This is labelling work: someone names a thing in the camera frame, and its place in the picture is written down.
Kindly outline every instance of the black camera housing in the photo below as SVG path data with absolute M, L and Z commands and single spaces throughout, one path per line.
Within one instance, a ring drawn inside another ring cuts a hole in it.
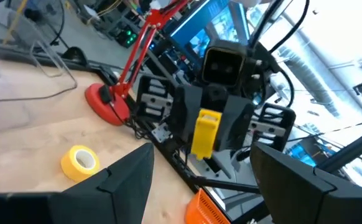
M 240 81 L 246 56 L 246 46 L 226 40 L 214 40 L 206 49 L 198 79 L 204 85 L 217 84 L 235 88 Z

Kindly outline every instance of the plastic guard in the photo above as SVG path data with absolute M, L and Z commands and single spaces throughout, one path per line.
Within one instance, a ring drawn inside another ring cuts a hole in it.
M 222 113 L 200 109 L 193 134 L 191 153 L 198 160 L 211 158 Z
M 262 107 L 258 121 L 273 124 L 285 129 L 285 134 L 283 136 L 268 136 L 267 134 L 271 133 L 262 133 L 260 131 L 255 131 L 253 134 L 253 139 L 255 141 L 266 144 L 267 146 L 282 152 L 294 125 L 294 111 L 290 108 L 266 103 Z
M 141 76 L 137 91 L 136 116 L 153 123 L 160 122 L 172 105 L 171 102 L 166 102 L 164 105 L 158 102 L 163 103 L 168 99 L 171 88 L 171 82 L 166 78 L 153 75 Z M 151 101 L 144 101 L 144 95 L 149 95 Z

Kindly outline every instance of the red lamp base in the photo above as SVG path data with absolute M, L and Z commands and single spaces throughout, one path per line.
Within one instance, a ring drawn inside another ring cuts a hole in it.
M 98 90 L 102 86 L 102 84 L 95 83 L 86 89 L 85 96 L 87 103 L 93 109 L 93 111 L 98 114 L 98 116 L 100 116 L 109 124 L 113 124 L 116 126 L 123 125 L 125 120 L 130 117 L 130 109 L 128 105 L 123 98 L 121 98 L 118 94 L 114 93 L 113 111 L 109 104 L 106 105 L 101 101 Z

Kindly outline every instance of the orange object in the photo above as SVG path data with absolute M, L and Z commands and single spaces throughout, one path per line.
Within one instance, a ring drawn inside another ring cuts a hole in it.
M 203 189 L 199 189 L 187 205 L 185 222 L 187 224 L 230 224 Z

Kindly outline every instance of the red desk lamp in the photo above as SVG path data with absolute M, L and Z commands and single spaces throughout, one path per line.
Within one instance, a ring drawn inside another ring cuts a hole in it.
M 125 123 L 125 120 L 130 117 L 130 110 L 124 99 L 126 99 L 128 96 L 129 90 L 137 78 L 139 68 L 142 61 L 144 60 L 145 54 L 148 51 L 152 39 L 154 38 L 155 32 L 156 30 L 162 29 L 165 23 L 187 3 L 188 0 L 173 0 L 168 6 L 162 9 L 152 9 L 148 13 L 145 24 L 138 35 L 136 44 L 132 48 L 131 55 L 119 78 L 118 83 L 109 87 L 109 91 L 113 95 L 113 100 L 111 103 L 103 103 L 103 99 L 101 99 L 100 88 L 103 86 L 103 84 L 94 83 L 87 88 L 85 96 L 88 104 L 95 111 L 95 113 L 106 122 L 116 126 L 121 126 Z M 137 54 L 138 48 L 141 45 L 146 32 L 148 32 L 148 36 L 142 48 L 142 52 L 137 60 L 136 68 L 131 74 L 129 81 L 125 82 L 132 61 Z

